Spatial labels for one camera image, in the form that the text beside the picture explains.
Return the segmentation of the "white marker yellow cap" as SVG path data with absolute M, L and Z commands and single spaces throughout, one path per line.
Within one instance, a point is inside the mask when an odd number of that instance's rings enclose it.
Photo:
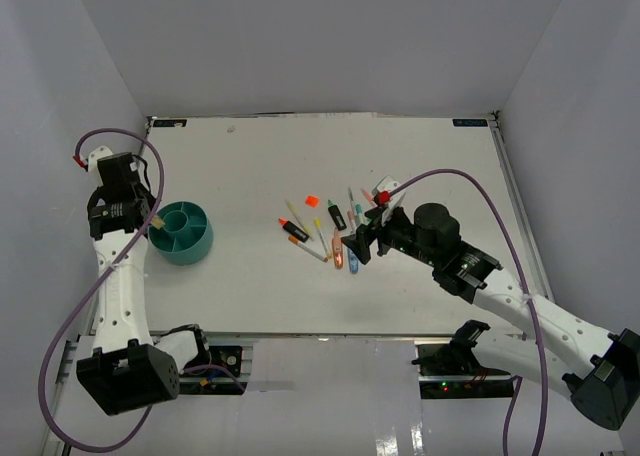
M 329 243 L 328 243 L 328 241 L 327 241 L 327 239 L 326 239 L 326 237 L 324 235 L 323 227 L 322 227 L 321 221 L 320 221 L 320 219 L 318 217 L 314 218 L 314 226 L 315 226 L 315 229 L 316 229 L 317 234 L 319 236 L 319 239 L 321 241 L 322 247 L 323 247 L 323 249 L 324 249 L 324 251 L 326 253 L 326 258 L 327 259 L 331 259 L 332 258 L 332 250 L 331 250 L 330 245 L 329 245 Z

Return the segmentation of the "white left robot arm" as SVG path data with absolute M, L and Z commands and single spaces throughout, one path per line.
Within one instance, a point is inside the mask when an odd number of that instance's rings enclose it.
M 97 327 L 92 353 L 78 361 L 76 376 L 109 416 L 177 398 L 180 374 L 199 375 L 211 350 L 196 324 L 153 339 L 146 318 L 143 224 L 156 202 L 140 179 L 139 159 L 101 146 L 89 156 L 98 180 L 88 203 L 90 236 L 99 273 Z

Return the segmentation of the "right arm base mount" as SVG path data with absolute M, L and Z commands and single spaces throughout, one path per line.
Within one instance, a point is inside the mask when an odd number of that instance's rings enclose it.
M 514 395 L 514 377 L 482 366 L 472 354 L 490 326 L 469 320 L 444 343 L 416 345 L 411 364 L 419 373 L 422 400 L 500 399 Z

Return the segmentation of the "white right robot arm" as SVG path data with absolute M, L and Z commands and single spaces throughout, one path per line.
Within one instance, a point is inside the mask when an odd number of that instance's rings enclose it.
M 498 260 L 465 242 L 459 222 L 437 203 L 412 218 L 401 207 L 372 209 L 370 222 L 343 237 L 363 264 L 396 250 L 431 267 L 445 292 L 491 312 L 523 332 L 494 334 L 470 320 L 448 345 L 447 360 L 461 373 L 498 369 L 545 385 L 594 424 L 617 431 L 639 400 L 639 335 L 593 325 L 540 295 L 528 295 Z

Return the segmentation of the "white marker orange cap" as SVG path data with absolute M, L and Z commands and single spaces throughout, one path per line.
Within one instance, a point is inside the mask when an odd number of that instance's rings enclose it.
M 310 246 L 308 246 L 307 244 L 301 242 L 300 240 L 298 240 L 297 238 L 295 238 L 294 236 L 290 235 L 288 236 L 288 240 L 293 243 L 294 245 L 296 245 L 298 248 L 302 249 L 303 251 L 305 251 L 307 254 L 310 254 L 311 256 L 313 256 L 314 258 L 322 261 L 322 262 L 328 262 L 329 257 L 326 254 L 322 254 L 316 250 L 314 250 L 313 248 L 311 248 Z

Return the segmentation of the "pink and white pen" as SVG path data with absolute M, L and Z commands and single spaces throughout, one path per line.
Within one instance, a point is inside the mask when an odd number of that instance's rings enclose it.
M 352 210 L 347 211 L 348 221 L 351 228 L 351 234 L 355 234 L 357 230 L 357 223 Z

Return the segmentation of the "clear tape roll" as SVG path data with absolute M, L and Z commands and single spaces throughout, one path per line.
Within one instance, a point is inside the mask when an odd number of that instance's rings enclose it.
M 153 218 L 150 221 L 150 225 L 153 228 L 161 229 L 161 228 L 163 228 L 165 226 L 165 222 L 160 216 L 154 215 Z

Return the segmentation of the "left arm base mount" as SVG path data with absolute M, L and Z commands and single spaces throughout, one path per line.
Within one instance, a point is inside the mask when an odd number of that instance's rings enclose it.
M 187 365 L 180 376 L 180 395 L 239 396 L 248 385 L 253 348 L 213 345 L 209 355 Z

